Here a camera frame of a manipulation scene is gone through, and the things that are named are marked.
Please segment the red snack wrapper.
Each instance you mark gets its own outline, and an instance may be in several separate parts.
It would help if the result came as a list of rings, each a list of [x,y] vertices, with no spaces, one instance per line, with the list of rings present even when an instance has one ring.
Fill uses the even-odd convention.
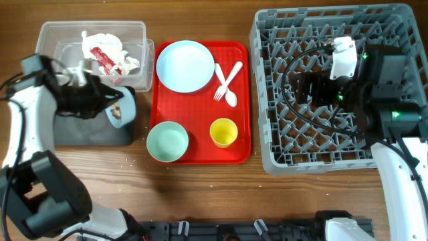
[[[90,53],[96,58],[104,75],[121,75],[122,70],[99,47],[92,48]]]

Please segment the white tissue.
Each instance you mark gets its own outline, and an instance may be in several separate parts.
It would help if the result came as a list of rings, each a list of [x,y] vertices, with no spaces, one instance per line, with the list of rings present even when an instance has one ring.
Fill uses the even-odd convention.
[[[109,33],[88,35],[87,31],[83,31],[81,36],[82,51],[85,59],[91,59],[97,62],[96,58],[90,53],[90,50],[99,47],[122,70],[121,75],[128,75],[132,70],[140,67],[140,61],[128,55],[128,52],[123,49],[122,42],[115,35]]]

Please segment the light green bowl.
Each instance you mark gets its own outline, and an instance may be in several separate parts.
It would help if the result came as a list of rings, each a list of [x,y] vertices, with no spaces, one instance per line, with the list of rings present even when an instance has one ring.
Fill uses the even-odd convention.
[[[155,125],[146,138],[146,147],[151,157],[162,163],[180,159],[189,146],[187,131],[173,121]]]

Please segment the light blue plate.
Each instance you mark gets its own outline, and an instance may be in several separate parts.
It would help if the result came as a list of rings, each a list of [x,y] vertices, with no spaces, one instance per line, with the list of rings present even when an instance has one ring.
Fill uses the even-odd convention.
[[[215,60],[208,48],[191,40],[169,44],[156,61],[160,82],[178,93],[202,89],[211,80],[214,67]]]

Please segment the white plastic fork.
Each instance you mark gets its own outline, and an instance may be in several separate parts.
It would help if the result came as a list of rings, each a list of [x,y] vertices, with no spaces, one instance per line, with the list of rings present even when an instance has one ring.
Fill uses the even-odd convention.
[[[242,62],[240,61],[236,62],[229,76],[227,77],[227,79],[225,79],[220,64],[215,63],[215,73],[218,79],[220,80],[221,85],[217,88],[215,92],[215,95],[213,98],[214,100],[219,101],[223,96],[226,95],[227,91],[229,90],[228,89],[229,84],[237,76],[237,74],[239,73],[242,67],[243,67]]]

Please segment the yellow plastic cup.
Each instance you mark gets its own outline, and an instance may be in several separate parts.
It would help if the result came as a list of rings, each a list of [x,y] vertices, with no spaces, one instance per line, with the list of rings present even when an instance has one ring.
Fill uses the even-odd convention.
[[[213,142],[220,148],[230,146],[238,136],[237,125],[228,118],[218,118],[209,129]]]

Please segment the blue bowl with food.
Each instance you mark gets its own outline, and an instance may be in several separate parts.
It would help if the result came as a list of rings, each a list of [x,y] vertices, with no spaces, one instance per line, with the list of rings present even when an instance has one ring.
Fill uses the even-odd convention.
[[[105,109],[106,115],[110,123],[117,129],[124,127],[125,125],[131,123],[136,117],[136,103],[134,95],[131,93],[131,90],[125,86],[113,86],[112,88],[121,91],[124,96],[118,101],[121,107],[122,118],[120,120],[115,119],[111,114],[111,106]]]

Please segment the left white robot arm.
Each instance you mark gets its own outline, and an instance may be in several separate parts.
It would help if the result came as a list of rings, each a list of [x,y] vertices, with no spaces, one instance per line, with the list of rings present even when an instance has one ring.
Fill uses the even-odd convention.
[[[1,167],[1,229],[12,221],[30,240],[77,235],[93,240],[149,240],[128,212],[94,203],[85,185],[56,157],[57,116],[88,120],[120,100],[129,86],[105,85],[85,64],[56,72],[56,60],[32,54],[1,88],[11,111],[9,148]]]

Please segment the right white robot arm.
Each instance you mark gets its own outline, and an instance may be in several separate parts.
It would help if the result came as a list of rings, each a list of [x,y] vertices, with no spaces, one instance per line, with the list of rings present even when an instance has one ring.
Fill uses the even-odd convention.
[[[416,102],[402,100],[406,56],[395,46],[331,42],[321,47],[332,67],[291,74],[296,102],[311,98],[318,107],[335,104],[352,112],[357,130],[348,136],[371,142],[381,176],[393,240],[427,239],[427,121]]]

